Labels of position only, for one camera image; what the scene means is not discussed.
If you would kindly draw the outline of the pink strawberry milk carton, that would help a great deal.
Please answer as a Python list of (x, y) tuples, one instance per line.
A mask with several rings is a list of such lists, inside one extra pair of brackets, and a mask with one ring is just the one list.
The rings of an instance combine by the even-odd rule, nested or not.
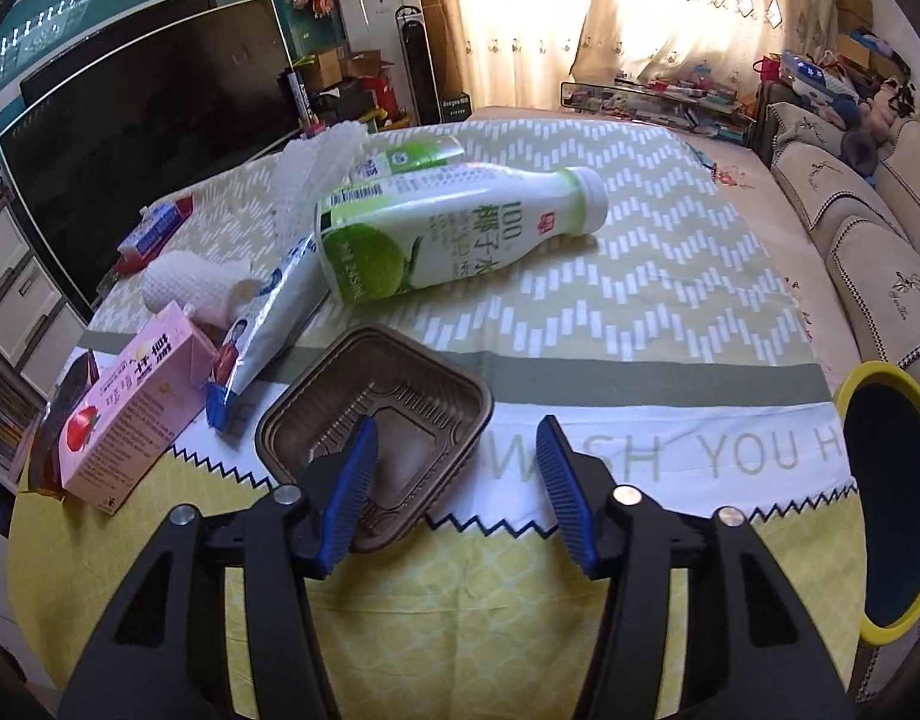
[(214, 358), (214, 344), (180, 305), (154, 314), (66, 419), (62, 489), (105, 514), (118, 511), (203, 410)]

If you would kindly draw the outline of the blue white tube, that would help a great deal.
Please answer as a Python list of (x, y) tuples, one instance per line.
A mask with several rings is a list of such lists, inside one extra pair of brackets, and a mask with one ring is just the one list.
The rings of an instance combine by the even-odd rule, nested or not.
[(229, 429), (240, 395), (299, 337), (328, 293), (318, 244), (310, 234), (271, 271), (219, 346), (206, 387), (206, 421), (212, 429)]

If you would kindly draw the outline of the brown plastic food tray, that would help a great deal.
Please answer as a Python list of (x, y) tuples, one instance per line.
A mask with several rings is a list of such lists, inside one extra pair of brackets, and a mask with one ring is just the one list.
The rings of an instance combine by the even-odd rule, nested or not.
[(378, 461), (356, 553), (395, 543), (466, 465), (494, 411), (483, 379), (380, 325), (344, 333), (259, 420), (254, 445), (277, 481), (341, 450), (357, 419), (377, 424)]

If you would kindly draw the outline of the white paper towel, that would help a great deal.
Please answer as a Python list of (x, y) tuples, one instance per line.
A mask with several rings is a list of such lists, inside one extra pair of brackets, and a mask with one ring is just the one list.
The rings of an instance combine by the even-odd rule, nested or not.
[(227, 330), (259, 286), (248, 260), (217, 263), (188, 250), (172, 250), (147, 266), (140, 291), (154, 314), (174, 302), (197, 325)]

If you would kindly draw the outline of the green coconut water bottle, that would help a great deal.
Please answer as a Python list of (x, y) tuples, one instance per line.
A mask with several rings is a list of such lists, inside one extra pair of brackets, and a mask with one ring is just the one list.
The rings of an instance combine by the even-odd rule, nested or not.
[(610, 199), (590, 167), (457, 163), (370, 179), (320, 200), (316, 247), (346, 304), (482, 277), (558, 236), (588, 236)]

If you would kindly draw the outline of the clear bubble wrap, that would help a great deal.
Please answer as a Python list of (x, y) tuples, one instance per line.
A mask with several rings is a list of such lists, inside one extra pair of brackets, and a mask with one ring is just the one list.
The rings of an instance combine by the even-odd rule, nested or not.
[(318, 200), (341, 187), (361, 158), (368, 130), (341, 122), (313, 138), (297, 138), (282, 149), (271, 184), (274, 252), (284, 255), (313, 231)]

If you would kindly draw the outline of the yellow rimmed trash bin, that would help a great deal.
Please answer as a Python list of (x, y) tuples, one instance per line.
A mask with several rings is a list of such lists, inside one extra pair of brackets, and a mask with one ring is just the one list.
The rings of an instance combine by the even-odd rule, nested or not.
[(867, 361), (834, 403), (864, 516), (860, 637), (884, 647), (920, 617), (920, 385), (901, 367)]

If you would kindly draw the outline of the white drawer unit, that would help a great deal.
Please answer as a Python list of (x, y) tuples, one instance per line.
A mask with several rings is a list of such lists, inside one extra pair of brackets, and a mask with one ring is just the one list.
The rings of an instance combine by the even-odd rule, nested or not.
[(0, 200), (0, 372), (46, 400), (66, 371), (85, 325)]

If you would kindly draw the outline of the beige sofa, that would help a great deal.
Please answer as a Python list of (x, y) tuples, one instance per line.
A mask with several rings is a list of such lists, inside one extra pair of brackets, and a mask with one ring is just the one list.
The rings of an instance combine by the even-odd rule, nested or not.
[(920, 124), (874, 149), (873, 174), (847, 163), (850, 138), (803, 107), (766, 109), (769, 167), (818, 250), (864, 361), (920, 385)]

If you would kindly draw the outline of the large black television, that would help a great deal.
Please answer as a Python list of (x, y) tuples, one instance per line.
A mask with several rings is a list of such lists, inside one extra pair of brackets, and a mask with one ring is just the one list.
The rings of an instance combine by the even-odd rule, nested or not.
[(288, 65), (274, 2), (242, 0), (103, 55), (0, 133), (23, 229), (81, 314), (142, 208), (292, 132)]

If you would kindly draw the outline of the pile of plush toys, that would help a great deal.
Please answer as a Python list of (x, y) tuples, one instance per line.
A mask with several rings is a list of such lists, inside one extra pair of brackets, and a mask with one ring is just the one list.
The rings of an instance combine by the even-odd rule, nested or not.
[(855, 96), (839, 94), (829, 107), (844, 130), (841, 160), (869, 179), (880, 162), (880, 149), (896, 145), (904, 125), (920, 125), (920, 89), (899, 76), (864, 86), (860, 70), (830, 50), (824, 52), (821, 68), (828, 78), (852, 83)]

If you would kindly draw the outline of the low shelf with books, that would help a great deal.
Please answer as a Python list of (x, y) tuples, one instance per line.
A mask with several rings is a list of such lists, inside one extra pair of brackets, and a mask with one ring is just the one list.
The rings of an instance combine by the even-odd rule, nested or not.
[(663, 125), (730, 143), (743, 143), (753, 123), (734, 91), (688, 82), (618, 80), (597, 85), (565, 80), (559, 85), (559, 101), (580, 114)]

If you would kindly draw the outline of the black tower fan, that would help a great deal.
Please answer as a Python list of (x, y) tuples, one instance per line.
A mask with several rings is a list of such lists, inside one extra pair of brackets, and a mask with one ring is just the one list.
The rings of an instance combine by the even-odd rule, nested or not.
[(428, 47), (427, 28), (422, 10), (401, 5), (395, 13), (396, 28), (403, 52), (404, 70), (411, 89), (412, 104), (421, 125), (442, 122), (439, 90), (435, 82), (434, 62)]

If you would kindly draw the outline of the stacked cardboard boxes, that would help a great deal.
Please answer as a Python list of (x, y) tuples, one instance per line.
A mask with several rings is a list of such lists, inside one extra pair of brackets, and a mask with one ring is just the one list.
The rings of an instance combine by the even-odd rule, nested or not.
[(876, 31), (871, 0), (834, 0), (837, 13), (837, 52), (847, 64), (880, 78), (907, 80), (909, 65), (894, 46)]

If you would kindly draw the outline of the cream curtains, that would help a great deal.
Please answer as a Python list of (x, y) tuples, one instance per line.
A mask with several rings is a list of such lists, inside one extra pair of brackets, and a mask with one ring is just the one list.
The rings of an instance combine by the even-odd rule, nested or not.
[(565, 80), (691, 80), (748, 96), (754, 66), (828, 47), (834, 0), (427, 0), (446, 93), (554, 109)]

